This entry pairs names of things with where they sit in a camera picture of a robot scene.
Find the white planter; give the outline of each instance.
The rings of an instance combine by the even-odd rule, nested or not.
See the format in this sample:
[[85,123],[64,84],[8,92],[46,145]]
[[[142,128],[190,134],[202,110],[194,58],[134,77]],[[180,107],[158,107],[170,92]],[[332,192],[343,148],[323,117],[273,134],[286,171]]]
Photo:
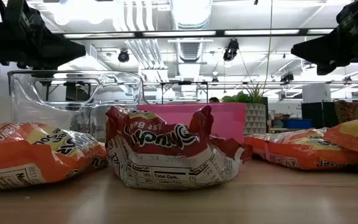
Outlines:
[[266,134],[266,107],[260,103],[246,103],[246,134]]

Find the ceiling duct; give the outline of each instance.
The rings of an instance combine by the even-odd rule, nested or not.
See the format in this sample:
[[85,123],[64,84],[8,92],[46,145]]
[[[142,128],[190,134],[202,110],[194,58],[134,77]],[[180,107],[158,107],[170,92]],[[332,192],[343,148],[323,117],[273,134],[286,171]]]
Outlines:
[[[173,29],[206,30],[212,11],[212,0],[170,0]],[[177,43],[179,57],[184,62],[197,62],[203,43]]]

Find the pink box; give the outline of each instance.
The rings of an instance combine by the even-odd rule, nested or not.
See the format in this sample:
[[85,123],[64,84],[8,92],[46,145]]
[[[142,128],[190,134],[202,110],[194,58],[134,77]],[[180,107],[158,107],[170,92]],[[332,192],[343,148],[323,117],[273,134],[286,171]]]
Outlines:
[[168,124],[189,125],[193,113],[206,105],[212,107],[214,116],[212,133],[242,143],[246,123],[246,105],[243,103],[140,105],[139,109],[158,114]]

